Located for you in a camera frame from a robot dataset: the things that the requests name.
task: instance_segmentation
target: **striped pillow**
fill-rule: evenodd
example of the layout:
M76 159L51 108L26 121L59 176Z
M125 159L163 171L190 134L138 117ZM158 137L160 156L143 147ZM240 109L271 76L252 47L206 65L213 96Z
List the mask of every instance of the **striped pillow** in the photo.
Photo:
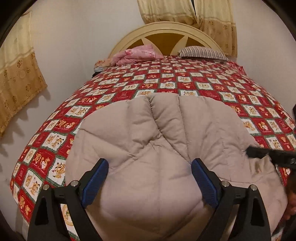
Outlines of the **striped pillow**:
M179 52L179 56L186 57L186 58L207 58L207 59L216 59L216 60L223 60L229 61L229 59L225 56L225 54L201 46L188 46L183 48Z

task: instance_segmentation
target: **wall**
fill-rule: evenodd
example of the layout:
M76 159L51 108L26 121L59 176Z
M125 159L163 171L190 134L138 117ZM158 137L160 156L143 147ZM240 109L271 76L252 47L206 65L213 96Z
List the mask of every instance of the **wall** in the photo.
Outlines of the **wall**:
M288 113L296 104L296 42L261 0L233 0L238 58L253 80L276 98Z
M238 58L246 72L290 111L296 43L261 0L233 0ZM136 0L38 0L32 10L32 41L47 90L11 121L0 140L0 209L15 228L17 205L8 187L26 144L68 96L90 79L94 63L143 25Z

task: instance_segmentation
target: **blue pad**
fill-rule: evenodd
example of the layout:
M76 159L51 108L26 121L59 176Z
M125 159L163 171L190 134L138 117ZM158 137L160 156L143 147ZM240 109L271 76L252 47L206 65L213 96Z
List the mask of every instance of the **blue pad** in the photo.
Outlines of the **blue pad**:
M94 175L91 177L86 187L83 189L83 196L81 205L86 208L92 204L98 191L107 177L109 164L106 160L103 160Z
M205 202L216 208L219 204L217 190L196 159L191 163L191 170Z

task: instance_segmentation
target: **bed sheet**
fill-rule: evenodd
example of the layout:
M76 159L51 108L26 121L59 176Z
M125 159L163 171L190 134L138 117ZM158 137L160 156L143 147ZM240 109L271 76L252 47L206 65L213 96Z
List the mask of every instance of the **bed sheet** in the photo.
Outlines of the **bed sheet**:
M261 147L294 151L295 124L265 89L220 62L168 56L160 61L110 67L65 100L44 122L21 154L10 188L29 223L40 188L65 184L66 159L82 120L104 106L147 95L172 92L207 96L230 106ZM289 170L277 168L285 185ZM78 240L67 206L66 226Z

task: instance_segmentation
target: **pink blanket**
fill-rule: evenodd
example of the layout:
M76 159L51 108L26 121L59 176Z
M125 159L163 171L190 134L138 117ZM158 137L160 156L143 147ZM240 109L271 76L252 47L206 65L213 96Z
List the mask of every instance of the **pink blanket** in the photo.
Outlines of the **pink blanket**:
M111 65L136 64L155 59L163 59L163 55L155 52L152 45L141 45L115 54L111 59Z

